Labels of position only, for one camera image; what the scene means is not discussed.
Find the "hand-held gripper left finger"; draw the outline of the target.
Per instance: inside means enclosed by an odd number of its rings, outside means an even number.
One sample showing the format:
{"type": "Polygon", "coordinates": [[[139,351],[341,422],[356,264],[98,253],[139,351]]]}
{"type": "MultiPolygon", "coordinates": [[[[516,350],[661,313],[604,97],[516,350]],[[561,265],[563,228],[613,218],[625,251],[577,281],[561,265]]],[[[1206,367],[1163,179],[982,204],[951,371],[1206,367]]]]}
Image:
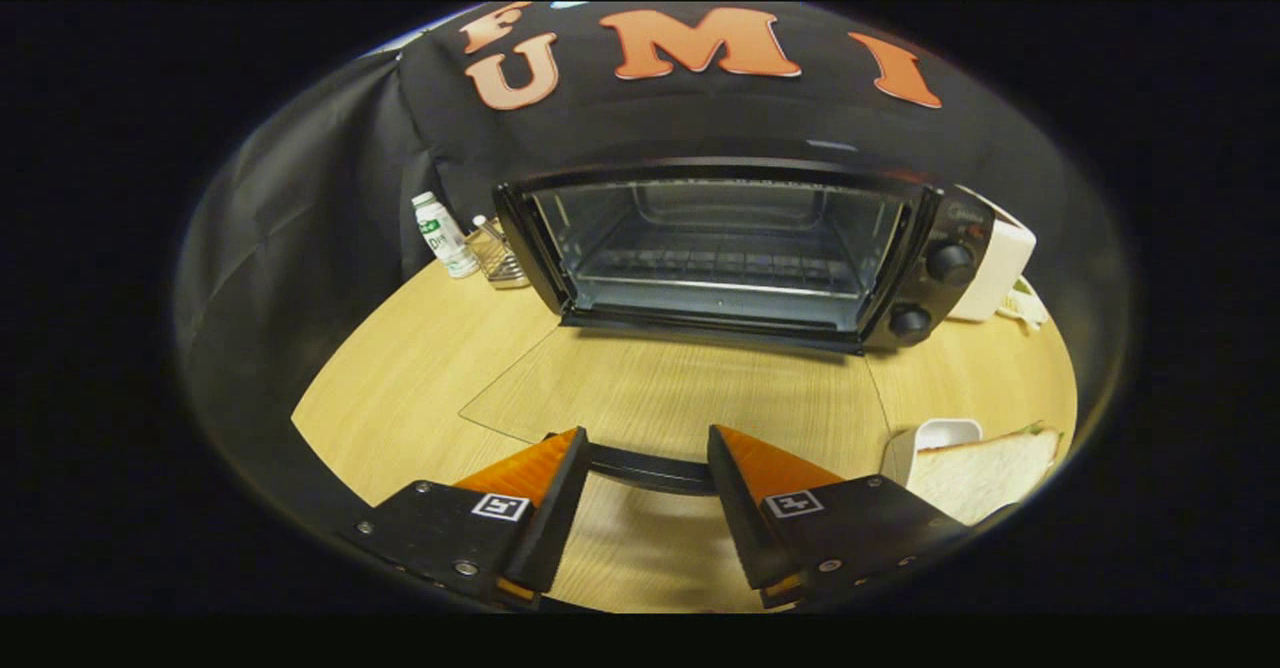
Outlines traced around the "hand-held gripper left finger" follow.
{"type": "Polygon", "coordinates": [[[454,595],[535,607],[556,581],[590,448],[572,427],[456,484],[416,480],[352,520],[346,541],[454,595]]]}

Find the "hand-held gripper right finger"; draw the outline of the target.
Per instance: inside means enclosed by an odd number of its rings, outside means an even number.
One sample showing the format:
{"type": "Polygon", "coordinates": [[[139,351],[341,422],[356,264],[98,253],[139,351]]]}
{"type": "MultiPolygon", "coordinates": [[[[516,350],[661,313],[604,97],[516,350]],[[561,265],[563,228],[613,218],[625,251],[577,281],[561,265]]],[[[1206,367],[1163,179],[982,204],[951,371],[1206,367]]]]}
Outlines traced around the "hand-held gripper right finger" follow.
{"type": "Polygon", "coordinates": [[[842,479],[735,427],[709,427],[707,463],[748,586],[765,609],[855,604],[970,534],[883,475],[842,479]]]}

